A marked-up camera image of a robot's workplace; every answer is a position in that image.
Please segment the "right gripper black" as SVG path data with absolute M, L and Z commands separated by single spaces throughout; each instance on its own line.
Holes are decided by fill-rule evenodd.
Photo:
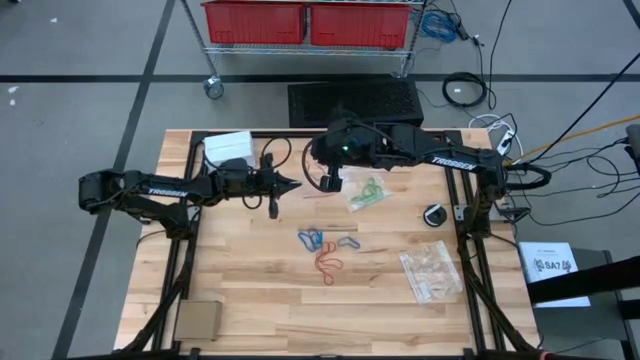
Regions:
M 329 167 L 356 166 L 390 169 L 400 163 L 400 154 L 388 136 L 353 118 L 332 122 L 313 140 L 312 157 Z

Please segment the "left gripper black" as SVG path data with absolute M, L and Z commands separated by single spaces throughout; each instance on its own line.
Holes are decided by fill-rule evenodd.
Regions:
M 299 188 L 302 183 L 295 179 L 290 179 L 281 174 L 277 175 L 273 170 L 273 154 L 266 153 L 260 157 L 260 165 L 264 168 L 258 170 L 252 168 L 244 158 L 237 159 L 237 168 L 244 176 L 240 185 L 240 198 L 243 205 L 249 210 L 256 210 L 262 204 L 262 198 L 269 198 L 268 212 L 271 219 L 276 219 L 279 215 L 277 196 L 281 197 L 286 193 Z

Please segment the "black perforated computer case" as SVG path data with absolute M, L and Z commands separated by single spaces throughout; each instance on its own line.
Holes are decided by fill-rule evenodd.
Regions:
M 413 81 L 377 79 L 288 85 L 291 128 L 326 127 L 341 115 L 363 122 L 400 122 L 420 126 L 424 121 Z

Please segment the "white cardboard box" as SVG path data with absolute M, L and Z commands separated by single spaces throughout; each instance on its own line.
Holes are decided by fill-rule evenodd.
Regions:
M 249 131 L 232 132 L 208 136 L 204 139 L 204 155 L 210 165 L 220 166 L 223 162 L 241 158 L 249 166 L 256 164 L 253 138 Z

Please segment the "round tape spool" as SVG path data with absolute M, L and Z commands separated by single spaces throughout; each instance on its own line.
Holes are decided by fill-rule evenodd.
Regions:
M 441 204 L 429 205 L 423 212 L 423 220 L 430 227 L 440 227 L 447 218 L 447 212 Z

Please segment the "red plastic bin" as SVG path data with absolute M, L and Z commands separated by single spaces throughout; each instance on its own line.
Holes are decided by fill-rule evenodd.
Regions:
M 301 44 L 305 6 L 218 0 L 202 3 L 214 44 Z
M 383 4 L 312 4 L 311 43 L 402 48 L 411 8 Z

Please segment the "white power strip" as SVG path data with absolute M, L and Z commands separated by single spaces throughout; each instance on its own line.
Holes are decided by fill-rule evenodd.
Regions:
M 514 130 L 507 130 L 498 145 L 496 146 L 496 151 L 501 155 L 506 155 L 511 148 L 512 141 L 515 137 Z

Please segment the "brown cardboard pad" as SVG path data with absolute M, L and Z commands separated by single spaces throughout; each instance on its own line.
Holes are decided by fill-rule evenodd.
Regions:
M 221 327 L 220 301 L 184 300 L 179 305 L 175 341 L 215 341 Z

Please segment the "white printed paper sheet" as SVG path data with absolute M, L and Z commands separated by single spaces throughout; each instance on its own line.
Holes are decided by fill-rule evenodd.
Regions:
M 520 242 L 519 254 L 527 283 L 579 270 L 567 242 Z

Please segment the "black beam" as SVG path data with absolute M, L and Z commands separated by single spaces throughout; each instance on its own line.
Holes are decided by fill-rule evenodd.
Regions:
M 529 283 L 532 303 L 640 287 L 640 256 Z

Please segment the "grey cart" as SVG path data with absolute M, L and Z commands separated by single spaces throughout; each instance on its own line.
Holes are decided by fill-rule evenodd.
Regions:
M 614 261 L 607 251 L 571 247 L 579 270 Z M 640 320 L 640 298 L 625 300 L 623 290 L 532 303 L 538 330 L 545 335 L 616 340 L 625 360 L 640 360 L 632 320 Z

